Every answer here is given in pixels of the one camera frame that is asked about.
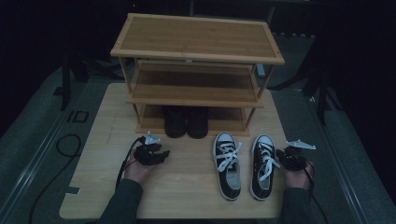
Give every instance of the shoe rack top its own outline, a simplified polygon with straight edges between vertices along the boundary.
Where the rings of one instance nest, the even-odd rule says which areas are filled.
[[[116,57],[283,64],[266,22],[128,14]]]

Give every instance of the shoe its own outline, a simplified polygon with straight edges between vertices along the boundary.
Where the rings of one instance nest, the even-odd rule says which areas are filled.
[[[234,201],[241,192],[239,160],[237,152],[242,143],[237,146],[230,133],[220,133],[213,145],[213,160],[218,171],[221,195],[227,201]]]
[[[189,107],[187,116],[187,134],[192,138],[203,138],[208,132],[208,108],[206,106]]]
[[[253,158],[253,175],[250,192],[257,201],[264,201],[270,194],[273,185],[273,166],[280,168],[276,162],[274,142],[268,135],[260,135],[251,149]]]
[[[178,138],[186,133],[184,107],[179,105],[163,105],[165,133],[171,138]]]

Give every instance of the dark background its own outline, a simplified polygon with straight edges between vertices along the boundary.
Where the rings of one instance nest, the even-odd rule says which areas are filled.
[[[316,37],[301,73],[318,66],[329,71],[330,87],[395,202],[395,4],[195,0],[194,14],[266,20],[273,6],[273,32]],[[3,135],[44,79],[62,65],[64,55],[76,78],[84,81],[89,74],[81,55],[108,61],[128,12],[189,16],[190,1],[7,0],[0,10]]]

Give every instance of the human hand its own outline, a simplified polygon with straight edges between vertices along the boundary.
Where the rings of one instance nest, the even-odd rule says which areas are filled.
[[[311,178],[313,179],[313,163],[307,162],[306,163],[306,171],[310,174]],[[305,170],[300,171],[291,171],[287,169],[283,169],[285,171],[286,177],[286,187],[287,188],[300,188],[300,189],[309,189],[309,178]]]
[[[124,178],[132,179],[139,184],[143,184],[149,173],[157,167],[157,165],[142,165],[139,161],[134,158],[135,150],[132,150],[129,160],[125,165]]]

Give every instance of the sleeve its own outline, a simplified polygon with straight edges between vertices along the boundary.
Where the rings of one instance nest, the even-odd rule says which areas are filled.
[[[130,179],[122,179],[97,224],[136,223],[137,207],[142,194],[140,184]]]
[[[306,189],[285,189],[283,205],[277,224],[315,223]]]

